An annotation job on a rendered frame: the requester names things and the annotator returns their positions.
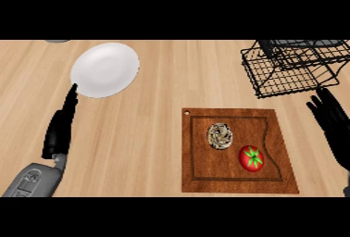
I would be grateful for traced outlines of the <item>red tomato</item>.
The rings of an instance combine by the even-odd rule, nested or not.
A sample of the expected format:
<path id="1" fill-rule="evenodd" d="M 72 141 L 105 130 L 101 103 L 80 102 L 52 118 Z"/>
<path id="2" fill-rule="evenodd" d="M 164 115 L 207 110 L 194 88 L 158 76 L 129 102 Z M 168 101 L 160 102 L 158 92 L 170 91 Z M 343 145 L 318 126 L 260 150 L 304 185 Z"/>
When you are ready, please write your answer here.
<path id="1" fill-rule="evenodd" d="M 262 170 L 266 161 L 263 151 L 253 145 L 245 145 L 239 150 L 239 163 L 248 172 Z"/>

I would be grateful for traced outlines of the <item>brown wooden cutting board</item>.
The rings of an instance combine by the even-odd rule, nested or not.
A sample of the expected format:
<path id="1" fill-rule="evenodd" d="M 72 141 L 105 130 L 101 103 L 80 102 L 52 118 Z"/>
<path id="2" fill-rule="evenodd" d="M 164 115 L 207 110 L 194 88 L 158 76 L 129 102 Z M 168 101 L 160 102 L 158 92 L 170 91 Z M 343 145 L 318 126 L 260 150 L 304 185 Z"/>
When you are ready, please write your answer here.
<path id="1" fill-rule="evenodd" d="M 216 150 L 207 141 L 208 127 L 226 123 L 232 145 Z M 264 154 L 260 171 L 239 163 L 239 150 L 256 146 Z M 276 112 L 260 108 L 185 108 L 182 110 L 182 191 L 185 193 L 300 192 Z"/>

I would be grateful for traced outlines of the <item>white plate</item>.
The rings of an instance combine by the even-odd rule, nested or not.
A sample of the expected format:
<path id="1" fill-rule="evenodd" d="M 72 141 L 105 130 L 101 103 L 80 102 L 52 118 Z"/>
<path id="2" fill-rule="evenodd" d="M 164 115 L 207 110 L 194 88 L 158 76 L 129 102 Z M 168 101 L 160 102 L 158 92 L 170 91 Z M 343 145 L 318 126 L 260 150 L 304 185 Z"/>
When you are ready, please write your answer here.
<path id="1" fill-rule="evenodd" d="M 93 46 L 77 58 L 71 68 L 71 83 L 78 93 L 103 98 L 120 93 L 139 74 L 139 54 L 121 43 Z"/>

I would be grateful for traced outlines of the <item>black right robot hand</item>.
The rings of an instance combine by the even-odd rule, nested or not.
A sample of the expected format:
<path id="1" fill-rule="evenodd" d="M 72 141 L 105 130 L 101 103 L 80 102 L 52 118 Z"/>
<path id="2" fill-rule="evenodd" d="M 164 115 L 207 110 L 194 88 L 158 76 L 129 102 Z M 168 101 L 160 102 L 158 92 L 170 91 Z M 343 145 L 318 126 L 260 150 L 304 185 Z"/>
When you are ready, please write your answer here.
<path id="1" fill-rule="evenodd" d="M 350 117 L 326 88 L 318 88 L 310 99 L 306 105 L 322 128 L 334 157 L 343 168 L 350 171 Z"/>

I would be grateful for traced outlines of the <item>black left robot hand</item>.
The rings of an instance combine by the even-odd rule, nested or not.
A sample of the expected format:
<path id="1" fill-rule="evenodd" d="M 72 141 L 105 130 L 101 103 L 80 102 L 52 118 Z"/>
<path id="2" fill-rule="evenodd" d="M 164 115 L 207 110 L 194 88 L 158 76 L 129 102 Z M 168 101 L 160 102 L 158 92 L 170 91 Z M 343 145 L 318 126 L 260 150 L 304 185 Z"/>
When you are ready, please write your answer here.
<path id="1" fill-rule="evenodd" d="M 67 93 L 64 107 L 55 112 L 46 129 L 41 158 L 50 159 L 55 154 L 68 154 L 71 143 L 71 124 L 78 104 L 78 85 L 72 84 Z"/>

